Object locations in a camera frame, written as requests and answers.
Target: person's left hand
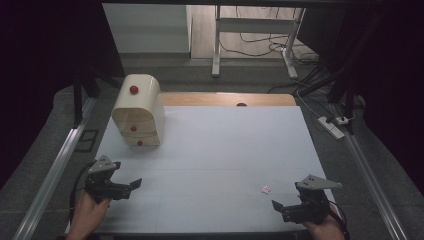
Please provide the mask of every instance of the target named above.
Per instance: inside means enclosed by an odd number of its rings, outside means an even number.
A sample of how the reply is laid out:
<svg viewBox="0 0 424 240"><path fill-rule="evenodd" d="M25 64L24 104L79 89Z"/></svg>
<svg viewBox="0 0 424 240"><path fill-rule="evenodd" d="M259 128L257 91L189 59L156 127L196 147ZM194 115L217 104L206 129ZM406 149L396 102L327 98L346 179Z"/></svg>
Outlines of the person's left hand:
<svg viewBox="0 0 424 240"><path fill-rule="evenodd" d="M103 221L111 200L103 199L97 204L90 194L82 190L66 239L86 239Z"/></svg>

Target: human hand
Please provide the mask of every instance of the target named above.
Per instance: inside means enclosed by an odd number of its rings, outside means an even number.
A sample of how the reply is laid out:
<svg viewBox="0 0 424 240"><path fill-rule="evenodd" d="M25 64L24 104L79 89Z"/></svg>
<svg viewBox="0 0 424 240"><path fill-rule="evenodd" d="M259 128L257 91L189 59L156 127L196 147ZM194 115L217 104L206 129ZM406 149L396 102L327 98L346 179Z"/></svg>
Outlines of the human hand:
<svg viewBox="0 0 424 240"><path fill-rule="evenodd" d="M66 239L86 239L103 221L111 200L103 199L97 204L90 194L82 190Z"/></svg>
<svg viewBox="0 0 424 240"><path fill-rule="evenodd" d="M333 212L336 212L333 205L330 204L330 208ZM339 223L330 215L327 215L324 221L319 225L313 222L303 222L302 225L309 230L314 240L345 239Z"/></svg>

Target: table top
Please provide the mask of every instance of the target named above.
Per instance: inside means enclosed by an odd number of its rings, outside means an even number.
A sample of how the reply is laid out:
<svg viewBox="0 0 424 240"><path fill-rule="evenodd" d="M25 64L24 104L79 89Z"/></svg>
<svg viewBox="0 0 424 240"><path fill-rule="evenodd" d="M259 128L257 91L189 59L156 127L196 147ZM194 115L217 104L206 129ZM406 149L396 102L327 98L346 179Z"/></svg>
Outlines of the table top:
<svg viewBox="0 0 424 240"><path fill-rule="evenodd" d="M170 4L170 5L221 5L332 8L380 4L384 0L102 0L103 3Z"/></svg>
<svg viewBox="0 0 424 240"><path fill-rule="evenodd" d="M96 158L121 162L112 181L143 182L130 199L111 203L99 233L303 229L284 223L271 204L300 204L294 183L309 174L325 178L292 96L163 93L162 98L166 124L159 147L125 145L109 121ZM272 106L266 106L268 100ZM239 102L248 107L234 107ZM261 193L265 185L269 194ZM326 193L334 199L331 191Z"/></svg>

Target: white power strip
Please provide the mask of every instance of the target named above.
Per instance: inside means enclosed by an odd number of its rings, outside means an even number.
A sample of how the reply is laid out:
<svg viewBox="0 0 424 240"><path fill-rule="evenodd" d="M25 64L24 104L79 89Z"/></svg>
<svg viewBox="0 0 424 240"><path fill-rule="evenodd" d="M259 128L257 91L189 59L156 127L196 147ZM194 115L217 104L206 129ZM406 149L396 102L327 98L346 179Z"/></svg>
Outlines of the white power strip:
<svg viewBox="0 0 424 240"><path fill-rule="evenodd" d="M321 123L321 125L333 135L336 139L342 139L344 137L344 134L336 127L333 123L329 122L327 123L326 117L320 117L318 118L318 122Z"/></svg>

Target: white container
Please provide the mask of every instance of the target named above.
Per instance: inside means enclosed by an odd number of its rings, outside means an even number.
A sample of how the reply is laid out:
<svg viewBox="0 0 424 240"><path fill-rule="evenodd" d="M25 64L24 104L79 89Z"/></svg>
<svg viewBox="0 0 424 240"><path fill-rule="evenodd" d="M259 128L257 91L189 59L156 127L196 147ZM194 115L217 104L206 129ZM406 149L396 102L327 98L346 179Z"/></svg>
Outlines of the white container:
<svg viewBox="0 0 424 240"><path fill-rule="evenodd" d="M160 145L165 111L158 81L146 74L128 75L113 107L112 119L128 145Z"/></svg>

